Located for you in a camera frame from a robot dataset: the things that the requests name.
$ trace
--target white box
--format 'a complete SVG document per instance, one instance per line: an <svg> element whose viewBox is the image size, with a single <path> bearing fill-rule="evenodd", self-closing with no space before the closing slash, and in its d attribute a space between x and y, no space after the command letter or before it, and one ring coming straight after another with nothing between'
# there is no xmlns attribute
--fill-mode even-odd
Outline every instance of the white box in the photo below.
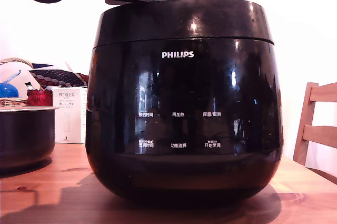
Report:
<svg viewBox="0 0 337 224"><path fill-rule="evenodd" d="M86 87L52 88L55 142L85 143Z"/></svg>

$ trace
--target blue ball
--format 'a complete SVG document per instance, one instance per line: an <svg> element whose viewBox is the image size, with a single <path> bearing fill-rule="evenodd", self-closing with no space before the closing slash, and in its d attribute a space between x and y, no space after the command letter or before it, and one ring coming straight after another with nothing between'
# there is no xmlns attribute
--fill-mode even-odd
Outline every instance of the blue ball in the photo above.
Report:
<svg viewBox="0 0 337 224"><path fill-rule="evenodd" d="M0 83L0 98L18 98L19 91L9 83Z"/></svg>

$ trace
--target metal pot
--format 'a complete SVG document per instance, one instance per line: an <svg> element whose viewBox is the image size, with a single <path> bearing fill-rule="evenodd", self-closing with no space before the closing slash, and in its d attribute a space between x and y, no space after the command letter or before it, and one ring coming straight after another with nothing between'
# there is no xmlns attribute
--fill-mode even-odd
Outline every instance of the metal pot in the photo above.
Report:
<svg viewBox="0 0 337 224"><path fill-rule="evenodd" d="M55 147L54 107L0 108L0 172L42 161Z"/></svg>

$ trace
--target wicker basket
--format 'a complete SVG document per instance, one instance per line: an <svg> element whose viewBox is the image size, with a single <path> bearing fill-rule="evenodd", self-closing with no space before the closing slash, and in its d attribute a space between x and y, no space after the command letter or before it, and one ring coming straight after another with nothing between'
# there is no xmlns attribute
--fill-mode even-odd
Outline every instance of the wicker basket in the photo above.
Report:
<svg viewBox="0 0 337 224"><path fill-rule="evenodd" d="M27 99L21 98L0 98L0 106L26 106Z"/></svg>
<svg viewBox="0 0 337 224"><path fill-rule="evenodd" d="M22 62L30 66L32 69L34 68L33 65L24 59L21 58L7 58L0 61L0 65L3 65L8 62ZM0 106L27 106L27 99L22 98L0 98Z"/></svg>

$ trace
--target philips logo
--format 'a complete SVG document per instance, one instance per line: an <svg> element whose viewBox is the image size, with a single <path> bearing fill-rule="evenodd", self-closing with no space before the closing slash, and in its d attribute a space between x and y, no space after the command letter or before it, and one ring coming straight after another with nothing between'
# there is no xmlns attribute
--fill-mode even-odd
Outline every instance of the philips logo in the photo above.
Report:
<svg viewBox="0 0 337 224"><path fill-rule="evenodd" d="M192 58L194 56L193 53L193 51L162 52L162 58Z"/></svg>

